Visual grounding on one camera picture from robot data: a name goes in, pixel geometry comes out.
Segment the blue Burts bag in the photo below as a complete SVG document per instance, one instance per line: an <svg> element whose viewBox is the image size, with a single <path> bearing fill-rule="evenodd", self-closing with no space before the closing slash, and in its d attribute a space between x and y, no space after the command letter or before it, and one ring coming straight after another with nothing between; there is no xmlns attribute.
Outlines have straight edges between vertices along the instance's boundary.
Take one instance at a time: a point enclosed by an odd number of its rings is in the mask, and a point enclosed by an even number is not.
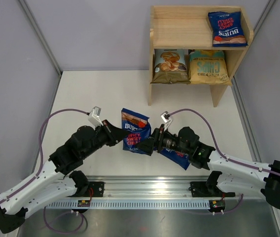
<svg viewBox="0 0 280 237"><path fill-rule="evenodd" d="M171 161L175 162L180 167L182 167L184 170L186 170L190 165L187 154L179 153L179 152L172 151L169 149L163 149L160 152L160 154L165 156L166 158L170 159Z"/></svg>
<svg viewBox="0 0 280 237"><path fill-rule="evenodd" d="M129 135L123 140L123 150L137 154L145 154L136 147L136 144L144 141L151 135L149 117L123 108L121 110L122 128L129 131Z"/></svg>
<svg viewBox="0 0 280 237"><path fill-rule="evenodd" d="M247 41L241 26L241 12L209 12L213 47L243 47Z"/></svg>

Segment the light blue cassava chips bag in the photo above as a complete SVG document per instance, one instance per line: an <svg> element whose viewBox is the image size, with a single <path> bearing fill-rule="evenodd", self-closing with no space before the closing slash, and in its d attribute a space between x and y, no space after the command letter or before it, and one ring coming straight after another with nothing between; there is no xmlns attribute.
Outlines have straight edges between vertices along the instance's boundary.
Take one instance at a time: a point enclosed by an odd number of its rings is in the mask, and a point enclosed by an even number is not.
<svg viewBox="0 0 280 237"><path fill-rule="evenodd" d="M189 84L184 49L155 49L151 84Z"/></svg>

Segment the yellow kettle chips bag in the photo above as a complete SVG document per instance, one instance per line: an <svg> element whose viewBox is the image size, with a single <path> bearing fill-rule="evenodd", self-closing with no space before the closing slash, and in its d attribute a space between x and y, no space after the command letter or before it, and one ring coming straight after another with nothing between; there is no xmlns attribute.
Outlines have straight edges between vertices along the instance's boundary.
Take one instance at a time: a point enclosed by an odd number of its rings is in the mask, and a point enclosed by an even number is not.
<svg viewBox="0 0 280 237"><path fill-rule="evenodd" d="M194 49L188 52L192 84L232 85L223 50Z"/></svg>

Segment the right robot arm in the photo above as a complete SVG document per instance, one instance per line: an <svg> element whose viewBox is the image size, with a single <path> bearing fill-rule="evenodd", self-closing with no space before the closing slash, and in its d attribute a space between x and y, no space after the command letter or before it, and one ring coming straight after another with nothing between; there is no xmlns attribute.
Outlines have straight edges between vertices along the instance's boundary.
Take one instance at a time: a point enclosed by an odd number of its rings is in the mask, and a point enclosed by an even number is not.
<svg viewBox="0 0 280 237"><path fill-rule="evenodd" d="M188 156L190 164L211 172L206 183L207 192L216 196L220 192L249 195L264 199L280 209L280 161L272 164L246 161L230 157L199 140L190 127L171 134L163 125L136 147L147 155L168 149Z"/></svg>

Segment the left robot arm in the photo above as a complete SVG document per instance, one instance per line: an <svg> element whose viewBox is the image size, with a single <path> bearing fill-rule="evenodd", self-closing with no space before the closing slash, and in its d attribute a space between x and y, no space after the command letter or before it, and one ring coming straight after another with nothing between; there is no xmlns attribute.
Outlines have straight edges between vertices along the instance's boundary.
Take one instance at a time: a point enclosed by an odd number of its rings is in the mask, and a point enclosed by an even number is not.
<svg viewBox="0 0 280 237"><path fill-rule="evenodd" d="M42 165L21 183L0 194L0 231L19 228L39 209L65 197L82 197L89 192L89 181L77 168L104 145L112 147L130 134L103 120L100 126L82 126Z"/></svg>

